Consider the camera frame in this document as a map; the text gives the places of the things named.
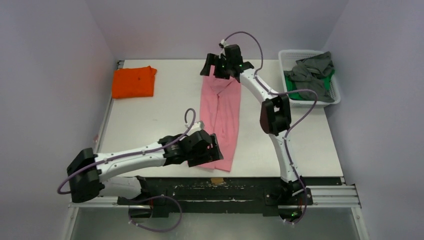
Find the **pink t shirt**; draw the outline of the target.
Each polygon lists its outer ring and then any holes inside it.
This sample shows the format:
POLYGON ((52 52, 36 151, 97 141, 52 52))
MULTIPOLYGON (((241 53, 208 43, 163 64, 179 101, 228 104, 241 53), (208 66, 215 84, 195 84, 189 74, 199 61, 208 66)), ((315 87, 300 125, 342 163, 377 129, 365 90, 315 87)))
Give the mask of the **pink t shirt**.
POLYGON ((203 77, 199 117, 204 130, 216 134, 223 159, 201 164, 201 168, 231 171, 239 135, 241 93, 241 85, 234 78, 203 77))

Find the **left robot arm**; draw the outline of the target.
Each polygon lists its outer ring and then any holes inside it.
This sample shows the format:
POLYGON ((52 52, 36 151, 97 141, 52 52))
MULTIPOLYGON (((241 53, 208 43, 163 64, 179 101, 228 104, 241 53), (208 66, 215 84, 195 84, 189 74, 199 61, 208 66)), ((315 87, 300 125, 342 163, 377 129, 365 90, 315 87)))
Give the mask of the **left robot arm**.
POLYGON ((81 150, 66 169, 73 203, 96 197, 121 197, 138 205, 146 203, 149 191, 140 176, 122 175, 139 169, 180 165, 189 167, 222 160, 217 136, 205 130, 190 135, 168 135, 150 145, 116 153, 81 150))

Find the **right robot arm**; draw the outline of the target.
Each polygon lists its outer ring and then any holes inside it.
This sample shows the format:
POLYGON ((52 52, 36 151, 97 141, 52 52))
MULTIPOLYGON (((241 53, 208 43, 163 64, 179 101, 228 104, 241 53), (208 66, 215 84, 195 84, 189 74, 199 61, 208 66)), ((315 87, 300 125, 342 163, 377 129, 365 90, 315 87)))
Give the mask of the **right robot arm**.
POLYGON ((290 154, 291 107, 287 93, 277 93, 258 75, 258 70, 244 61, 237 44, 222 45, 220 54, 208 53, 200 71, 201 76, 213 75, 219 79, 234 78, 260 102, 259 123, 273 144, 280 172, 278 198, 288 204, 302 196, 306 204, 308 190, 297 165, 290 154))

